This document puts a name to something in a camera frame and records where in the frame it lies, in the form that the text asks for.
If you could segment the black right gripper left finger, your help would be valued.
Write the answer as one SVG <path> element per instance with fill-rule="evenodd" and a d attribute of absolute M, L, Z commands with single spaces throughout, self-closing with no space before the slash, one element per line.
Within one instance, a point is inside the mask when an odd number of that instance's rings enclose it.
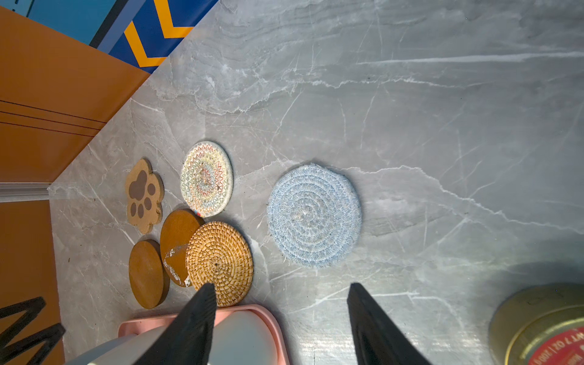
<path fill-rule="evenodd" d="M 214 284 L 202 285 L 135 365 L 207 364 L 216 310 Z"/>

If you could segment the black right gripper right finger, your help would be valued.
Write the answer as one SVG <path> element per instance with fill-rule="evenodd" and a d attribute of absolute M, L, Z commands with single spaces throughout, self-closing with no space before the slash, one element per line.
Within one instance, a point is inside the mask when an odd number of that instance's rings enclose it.
<path fill-rule="evenodd" d="M 430 365 L 362 284 L 351 284 L 347 302 L 358 364 Z"/>

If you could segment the round brown wooden coaster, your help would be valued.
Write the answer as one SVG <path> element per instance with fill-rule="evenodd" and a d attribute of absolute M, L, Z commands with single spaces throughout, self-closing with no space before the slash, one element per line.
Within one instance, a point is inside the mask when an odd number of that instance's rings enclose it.
<path fill-rule="evenodd" d="M 161 249 L 155 240 L 135 244 L 129 257 L 129 283 L 138 303 L 145 309 L 162 304 L 170 289 L 170 278 L 164 268 Z"/>

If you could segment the chipped brown wooden coaster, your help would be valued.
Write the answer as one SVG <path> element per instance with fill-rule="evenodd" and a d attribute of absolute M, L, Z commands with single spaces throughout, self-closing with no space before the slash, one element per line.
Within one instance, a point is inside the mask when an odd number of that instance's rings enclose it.
<path fill-rule="evenodd" d="M 186 251 L 193 234 L 204 224 L 190 209 L 170 213 L 161 230 L 161 258 L 170 279 L 180 287 L 191 286 L 186 268 Z"/>

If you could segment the light blue woven coaster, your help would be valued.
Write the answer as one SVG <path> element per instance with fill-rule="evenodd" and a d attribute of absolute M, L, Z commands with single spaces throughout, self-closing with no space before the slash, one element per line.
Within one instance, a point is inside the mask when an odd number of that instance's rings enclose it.
<path fill-rule="evenodd" d="M 304 164 L 281 177 L 267 217 L 284 257 L 311 269 L 344 260 L 357 245 L 363 221 L 351 181 L 319 164 Z"/>

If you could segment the paw shaped cork coaster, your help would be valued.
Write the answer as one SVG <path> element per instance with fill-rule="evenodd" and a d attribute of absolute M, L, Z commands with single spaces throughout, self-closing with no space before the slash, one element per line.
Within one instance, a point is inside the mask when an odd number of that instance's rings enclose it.
<path fill-rule="evenodd" d="M 164 184 L 147 159 L 140 159 L 128 173 L 125 193 L 129 223 L 149 234 L 163 217 Z"/>

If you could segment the cream multicolour woven coaster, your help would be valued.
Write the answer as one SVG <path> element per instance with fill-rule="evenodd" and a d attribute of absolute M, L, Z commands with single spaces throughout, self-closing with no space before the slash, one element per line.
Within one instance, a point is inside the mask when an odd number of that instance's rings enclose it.
<path fill-rule="evenodd" d="M 187 154 L 180 175 L 183 200 L 199 217 L 222 213 L 234 189 L 234 172 L 226 151 L 213 141 L 201 141 Z"/>

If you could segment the tan rattan coaster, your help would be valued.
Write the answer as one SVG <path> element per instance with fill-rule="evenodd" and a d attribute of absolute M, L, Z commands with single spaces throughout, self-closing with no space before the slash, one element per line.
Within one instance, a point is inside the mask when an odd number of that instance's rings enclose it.
<path fill-rule="evenodd" d="M 239 304 L 252 287 L 254 263 L 249 245 L 225 222 L 208 222 L 192 235 L 186 269 L 194 289 L 214 284 L 219 307 Z"/>

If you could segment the pink plastic tray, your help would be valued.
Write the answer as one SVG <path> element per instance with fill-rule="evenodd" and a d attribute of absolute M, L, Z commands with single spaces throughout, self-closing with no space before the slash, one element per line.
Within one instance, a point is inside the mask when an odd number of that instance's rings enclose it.
<path fill-rule="evenodd" d="M 265 328 L 263 338 L 270 339 L 268 344 L 273 344 L 275 347 L 275 364 L 290 364 L 281 327 L 269 310 L 258 304 L 219 308 L 216 310 L 214 327 L 222 327 L 221 323 L 234 315 L 234 313 L 247 313 L 256 319 L 255 322 L 260 321 L 262 323 L 262 329 Z M 117 336 L 122 338 L 131 335 L 141 335 L 159 327 L 168 327 L 176 317 L 178 317 L 177 313 L 130 319 L 120 324 Z"/>

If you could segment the white mug red inside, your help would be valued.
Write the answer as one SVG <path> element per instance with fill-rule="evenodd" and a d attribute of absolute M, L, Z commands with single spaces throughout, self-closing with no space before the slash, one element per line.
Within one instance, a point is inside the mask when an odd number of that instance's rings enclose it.
<path fill-rule="evenodd" d="M 234 313 L 214 327 L 209 364 L 275 364 L 270 339 L 263 338 L 262 323 L 247 313 Z M 161 336 L 167 327 L 141 335 L 114 339 L 70 360 L 70 364 L 133 364 Z"/>

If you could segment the grey aluminium corner post left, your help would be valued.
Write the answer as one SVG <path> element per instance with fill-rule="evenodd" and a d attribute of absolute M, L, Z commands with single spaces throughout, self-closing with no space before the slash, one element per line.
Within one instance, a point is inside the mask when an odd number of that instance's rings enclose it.
<path fill-rule="evenodd" d="M 49 199 L 50 183 L 46 182 L 1 182 L 0 202 L 34 202 Z"/>

